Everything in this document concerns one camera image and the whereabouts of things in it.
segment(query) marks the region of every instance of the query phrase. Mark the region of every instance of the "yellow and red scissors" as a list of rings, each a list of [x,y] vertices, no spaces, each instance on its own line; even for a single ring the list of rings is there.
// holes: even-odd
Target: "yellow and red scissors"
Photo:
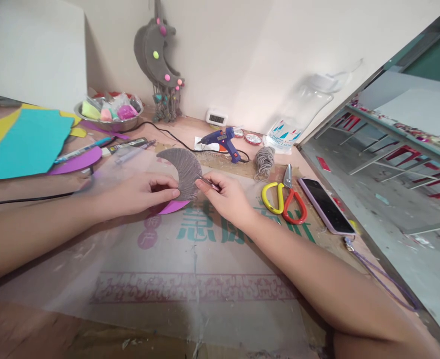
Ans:
[[[273,206],[270,205],[270,203],[268,202],[268,199],[266,197],[266,192],[267,190],[269,190],[270,188],[273,187],[277,187],[277,192],[278,192],[278,209],[273,208]],[[286,187],[290,190],[288,197],[286,198],[285,203],[283,204],[283,188]],[[288,215],[288,207],[292,201],[292,199],[296,198],[296,201],[298,202],[300,208],[301,208],[301,218],[298,220],[294,220],[292,218],[290,218],[290,216]],[[293,186],[291,184],[291,164],[288,164],[288,166],[286,167],[286,171],[285,171],[285,176],[283,177],[283,183],[270,183],[267,184],[263,190],[261,191],[261,199],[263,200],[263,204],[265,205],[265,207],[273,214],[282,214],[283,218],[285,219],[286,222],[290,223],[290,224],[303,224],[304,222],[306,222],[306,218],[308,217],[308,212],[306,209],[306,206],[304,205],[303,200],[301,199],[301,197],[299,196],[299,194],[293,190]]]

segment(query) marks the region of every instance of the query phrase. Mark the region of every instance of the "plastic sheet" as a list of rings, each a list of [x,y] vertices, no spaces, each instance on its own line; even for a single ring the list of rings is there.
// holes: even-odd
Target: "plastic sheet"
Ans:
[[[132,150],[135,156],[116,163]],[[177,176],[154,151],[126,148],[79,195],[144,171]],[[260,204],[262,184],[234,177],[253,207],[268,215]],[[93,227],[0,286],[0,301],[194,342],[309,357],[297,290],[244,233],[201,193],[183,210],[160,211]]]

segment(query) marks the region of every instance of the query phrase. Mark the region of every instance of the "metal bowl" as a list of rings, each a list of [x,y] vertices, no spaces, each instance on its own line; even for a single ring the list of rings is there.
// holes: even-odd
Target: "metal bowl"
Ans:
[[[87,120],[95,124],[98,128],[109,131],[109,132],[127,132],[133,130],[136,126],[144,122],[145,120],[140,116],[143,112],[143,109],[139,112],[135,117],[126,119],[126,120],[115,120],[111,122],[103,122],[99,120],[94,120],[82,115],[82,102],[78,103],[74,107],[74,112],[81,119]]]

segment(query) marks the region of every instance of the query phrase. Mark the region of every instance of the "pen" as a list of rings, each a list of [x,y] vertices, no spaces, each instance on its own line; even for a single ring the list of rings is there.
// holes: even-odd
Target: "pen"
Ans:
[[[91,143],[91,144],[89,144],[89,145],[87,145],[87,146],[81,147],[81,148],[79,148],[78,150],[75,150],[75,151],[70,152],[70,153],[68,153],[68,154],[66,154],[66,155],[63,155],[63,156],[61,156],[61,157],[58,157],[58,158],[54,161],[54,164],[56,165],[56,164],[59,164],[59,163],[61,163],[61,162],[65,162],[65,161],[67,161],[68,159],[71,159],[72,157],[76,157],[76,156],[78,156],[78,155],[81,155],[82,153],[88,151],[89,149],[91,149],[91,148],[93,148],[93,147],[95,147],[95,146],[100,146],[100,145],[102,145],[103,143],[108,142],[108,141],[111,141],[111,140],[113,140],[113,139],[114,139],[113,137],[104,137],[104,138],[102,138],[101,140],[95,141],[94,143]]]
[[[156,140],[151,140],[151,141],[147,142],[146,144],[143,144],[143,145],[141,145],[139,147],[133,148],[127,154],[117,158],[115,160],[115,163],[118,164],[118,165],[121,165],[123,162],[125,162],[125,161],[131,159],[133,156],[135,156],[140,150],[144,150],[144,149],[150,147],[151,145],[154,145],[155,142],[156,142]]]

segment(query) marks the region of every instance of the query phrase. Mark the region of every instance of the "person's left hand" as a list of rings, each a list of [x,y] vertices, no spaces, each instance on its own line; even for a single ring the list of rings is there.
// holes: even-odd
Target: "person's left hand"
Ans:
[[[103,220],[136,214],[180,196],[178,182],[166,174],[144,172],[97,196]]]

